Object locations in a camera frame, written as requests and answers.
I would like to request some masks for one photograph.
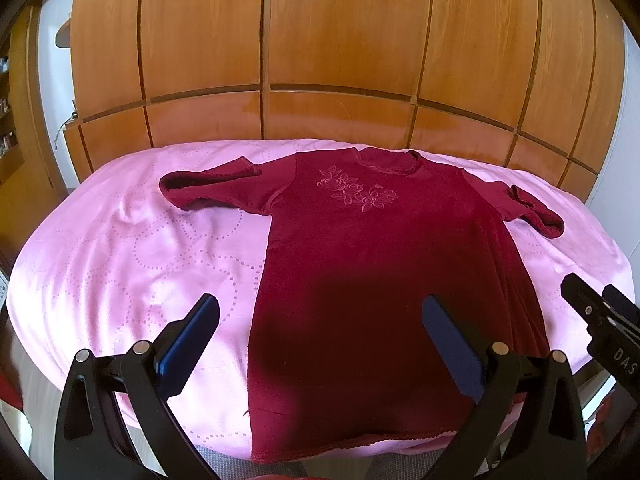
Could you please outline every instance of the blue gripper pad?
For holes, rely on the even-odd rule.
[[[180,333],[156,366],[158,394],[167,399],[181,393],[220,322],[218,300],[203,294],[183,320]]]
[[[482,361],[433,296],[422,302],[422,324],[460,393],[477,404],[484,395]]]

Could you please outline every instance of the neckline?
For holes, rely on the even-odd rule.
[[[368,150],[370,148],[374,150],[380,150],[381,152],[390,152],[390,150],[382,150],[381,148],[374,148],[373,146],[364,148],[364,150]],[[412,167],[384,168],[382,166],[376,166],[375,164],[372,164],[371,162],[364,160],[364,158],[362,158],[362,152],[364,150],[360,151],[356,147],[351,149],[354,150],[353,153],[358,164],[360,164],[361,166],[364,166],[365,168],[369,168],[370,170],[379,171],[380,173],[408,175],[408,174],[415,173],[415,171],[417,171],[422,166],[422,157],[420,156],[420,153],[414,150],[409,150],[408,152],[391,152],[391,153],[402,153],[403,155],[404,154],[411,155],[414,158],[414,164],[412,165]]]

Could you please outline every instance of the wooden headboard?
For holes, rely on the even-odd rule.
[[[616,123],[609,0],[74,0],[81,178],[125,153],[316,137],[531,171],[586,199]]]

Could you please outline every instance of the bed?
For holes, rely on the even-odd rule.
[[[249,458],[247,343],[270,218],[229,208],[187,213],[166,202],[158,181],[171,171],[201,171],[241,155],[262,163],[295,152],[351,146],[363,147],[313,139],[175,144],[123,156],[92,174],[34,232],[12,273],[11,325],[5,330],[15,330],[19,341],[5,343],[4,351],[15,354],[14,362],[18,356],[25,369],[31,366],[24,364],[29,360],[37,368],[24,372],[31,379],[22,384],[23,392],[44,391],[50,398],[46,410],[39,402],[26,402],[26,410],[40,404],[46,415],[33,416],[51,420],[79,349],[105,355],[125,352],[142,338],[152,340],[209,291],[224,306],[220,327],[183,393],[169,405],[195,444]],[[613,283],[634,300],[626,257],[577,198],[542,179],[524,171],[420,153],[485,181],[515,184],[564,219],[565,232],[555,239],[541,236],[519,219],[506,225],[536,289],[550,346],[562,349],[572,370],[578,371],[590,360],[590,337],[584,322],[560,297],[560,282],[576,272],[598,291]],[[121,397],[120,405],[126,422],[136,428],[127,399]],[[199,406],[209,406],[206,416]],[[41,451],[32,449],[32,454],[42,453],[34,457],[36,462],[50,463],[52,432],[50,423],[41,436],[34,431],[34,442],[44,438]],[[443,447],[450,435],[428,441],[385,440],[330,453],[417,453]]]

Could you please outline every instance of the white wall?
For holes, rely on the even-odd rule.
[[[587,206],[629,258],[640,298],[640,47],[626,25],[618,122]]]
[[[56,33],[69,19],[72,1],[44,0],[38,28],[38,76],[44,119],[60,173],[69,189],[78,186],[78,177],[66,148],[65,137],[62,133],[58,135],[58,130],[74,110],[74,84],[70,49],[56,47]]]

